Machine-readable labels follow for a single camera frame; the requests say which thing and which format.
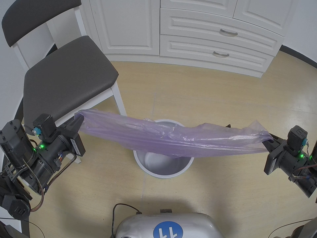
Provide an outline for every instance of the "garbage bag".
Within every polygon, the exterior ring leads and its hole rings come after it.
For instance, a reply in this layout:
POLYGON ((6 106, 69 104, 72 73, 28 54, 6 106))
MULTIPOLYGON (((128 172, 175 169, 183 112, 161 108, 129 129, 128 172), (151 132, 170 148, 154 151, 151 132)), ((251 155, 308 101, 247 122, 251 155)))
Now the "garbage bag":
POLYGON ((170 157, 214 157, 266 152, 263 141, 273 139, 254 121, 243 129, 204 123, 193 128, 164 125, 97 109, 80 110, 84 116, 80 131, 118 142, 125 148, 170 157))

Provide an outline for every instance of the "chair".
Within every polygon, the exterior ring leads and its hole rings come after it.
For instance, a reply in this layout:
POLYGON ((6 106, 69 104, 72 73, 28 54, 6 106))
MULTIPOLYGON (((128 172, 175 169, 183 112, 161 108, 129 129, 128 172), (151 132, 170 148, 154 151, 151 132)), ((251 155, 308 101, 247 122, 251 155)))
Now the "chair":
POLYGON ((80 109, 91 108, 114 96, 126 116, 117 84, 118 72, 87 36, 79 6, 81 0, 16 0, 2 19, 6 41, 26 70, 23 90, 24 126, 32 135, 32 122, 51 114, 59 126, 80 109), (54 51, 32 68, 17 41, 62 12, 74 9, 81 37, 54 51))

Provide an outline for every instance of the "chair seat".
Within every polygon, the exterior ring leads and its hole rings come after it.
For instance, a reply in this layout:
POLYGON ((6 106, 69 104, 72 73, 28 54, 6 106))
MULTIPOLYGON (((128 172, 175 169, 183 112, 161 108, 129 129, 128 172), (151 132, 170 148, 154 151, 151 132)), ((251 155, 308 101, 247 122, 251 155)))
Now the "chair seat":
POLYGON ((45 57, 25 74, 23 111, 27 133, 42 113, 54 121, 116 82, 117 70, 88 36, 45 57))

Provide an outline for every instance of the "floor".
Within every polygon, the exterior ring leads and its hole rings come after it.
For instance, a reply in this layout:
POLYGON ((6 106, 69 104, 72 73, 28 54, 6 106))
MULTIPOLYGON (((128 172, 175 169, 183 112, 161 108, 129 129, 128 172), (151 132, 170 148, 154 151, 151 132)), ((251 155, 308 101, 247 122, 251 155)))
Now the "floor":
MULTIPOLYGON (((287 137, 300 125, 311 149, 317 138, 317 69, 283 52, 262 78, 179 65, 113 62, 128 116, 169 118, 185 126, 204 122, 246 127, 258 120, 269 132, 287 137)), ((117 113, 112 98, 96 106, 117 113)), ((275 228, 316 217, 317 190, 307 198, 280 169, 267 176, 267 153, 196 158, 182 175, 158 179, 145 174, 133 152, 117 143, 81 134, 86 148, 46 194, 30 221, 45 237, 110 237, 112 208, 122 202, 144 214, 201 212, 226 238, 266 238, 275 228)), ((40 200, 35 196, 32 205, 40 200)), ((116 210, 115 226, 135 211, 116 210)), ((276 231, 286 237, 299 224, 276 231)), ((30 225, 31 237, 42 237, 30 225)))

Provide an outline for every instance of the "blue circular logo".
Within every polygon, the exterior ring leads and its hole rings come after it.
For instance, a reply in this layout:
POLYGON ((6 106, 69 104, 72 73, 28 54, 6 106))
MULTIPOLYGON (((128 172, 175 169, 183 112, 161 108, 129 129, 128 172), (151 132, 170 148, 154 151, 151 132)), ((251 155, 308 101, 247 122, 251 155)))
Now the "blue circular logo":
POLYGON ((154 238, 182 238, 182 227, 173 221, 164 221, 158 224, 153 230, 154 238))

